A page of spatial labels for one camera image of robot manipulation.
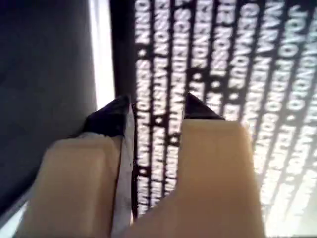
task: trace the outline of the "black background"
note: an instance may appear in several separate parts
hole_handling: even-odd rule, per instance
[[[0,214],[96,108],[85,0],[0,2]]]

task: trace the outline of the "gray surface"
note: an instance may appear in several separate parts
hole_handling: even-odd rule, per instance
[[[111,230],[111,236],[113,237],[119,235],[120,232],[129,227],[131,222],[131,178],[134,156],[134,129],[133,111],[131,105],[129,105],[124,137],[121,143],[120,169],[115,193]]]
[[[96,107],[87,3],[19,2],[0,10],[0,214]]]

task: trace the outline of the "black printed surface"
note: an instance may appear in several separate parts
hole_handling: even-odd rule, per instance
[[[135,85],[138,215],[175,188],[191,92],[248,125],[267,234],[317,235],[317,2],[135,0],[128,11],[133,75],[119,81]]]

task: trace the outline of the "beige plastic object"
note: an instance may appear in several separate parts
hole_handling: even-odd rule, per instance
[[[237,122],[186,119],[178,184],[125,238],[264,238],[251,144]]]
[[[120,139],[62,140],[47,150],[17,238],[106,238]]]
[[[47,152],[17,237],[108,237],[119,154],[106,140],[104,148],[68,140]],[[184,120],[178,174],[176,190],[120,237],[264,238],[249,136],[240,124]]]

